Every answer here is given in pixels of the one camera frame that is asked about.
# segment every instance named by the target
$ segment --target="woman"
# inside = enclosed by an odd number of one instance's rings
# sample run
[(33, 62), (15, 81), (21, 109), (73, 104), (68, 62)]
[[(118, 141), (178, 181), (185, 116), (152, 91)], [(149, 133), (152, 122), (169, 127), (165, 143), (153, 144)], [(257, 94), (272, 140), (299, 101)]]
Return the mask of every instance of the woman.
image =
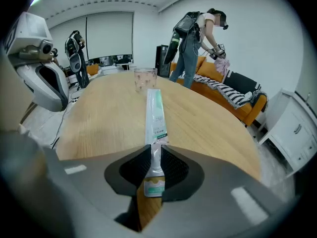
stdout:
[(220, 48), (214, 40), (212, 31), (213, 26), (224, 26), (224, 29), (226, 29), (225, 19), (226, 15), (224, 12), (213, 8), (207, 13), (199, 15), (195, 26), (188, 33), (186, 39), (182, 40), (182, 43), (179, 46), (177, 66), (169, 80), (176, 82), (178, 77), (185, 70), (184, 86), (187, 88), (191, 87), (196, 70), (198, 49), (202, 47), (208, 53), (213, 53), (213, 51), (211, 51), (211, 49), (203, 42), (204, 37), (206, 36), (207, 40), (215, 48), (215, 50), (219, 51)]

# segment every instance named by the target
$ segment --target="label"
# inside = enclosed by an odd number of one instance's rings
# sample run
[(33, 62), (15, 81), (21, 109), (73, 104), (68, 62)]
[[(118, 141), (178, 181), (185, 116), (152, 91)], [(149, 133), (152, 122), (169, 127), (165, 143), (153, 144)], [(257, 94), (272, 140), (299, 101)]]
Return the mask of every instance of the label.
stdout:
[(162, 197), (165, 190), (165, 181), (159, 180), (157, 183), (144, 180), (144, 195), (146, 197)]

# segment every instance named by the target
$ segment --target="wooden table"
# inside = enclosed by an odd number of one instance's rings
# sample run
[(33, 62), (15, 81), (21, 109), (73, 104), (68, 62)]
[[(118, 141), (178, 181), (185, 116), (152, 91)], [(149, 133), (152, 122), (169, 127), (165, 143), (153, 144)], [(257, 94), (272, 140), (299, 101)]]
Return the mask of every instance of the wooden table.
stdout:
[[(60, 160), (86, 158), (145, 144), (146, 96), (133, 72), (91, 82), (72, 108), (61, 134)], [(228, 110), (177, 83), (158, 77), (170, 145), (229, 161), (260, 180), (251, 135)]]

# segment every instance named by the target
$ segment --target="white robot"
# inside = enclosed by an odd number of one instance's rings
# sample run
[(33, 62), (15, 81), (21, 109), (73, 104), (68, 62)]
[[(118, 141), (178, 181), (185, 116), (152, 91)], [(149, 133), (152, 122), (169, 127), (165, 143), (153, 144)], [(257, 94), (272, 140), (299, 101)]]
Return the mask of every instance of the white robot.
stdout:
[(23, 12), (4, 42), (4, 50), (18, 75), (34, 94), (33, 102), (59, 112), (68, 105), (63, 71), (52, 62), (53, 39), (43, 18)]

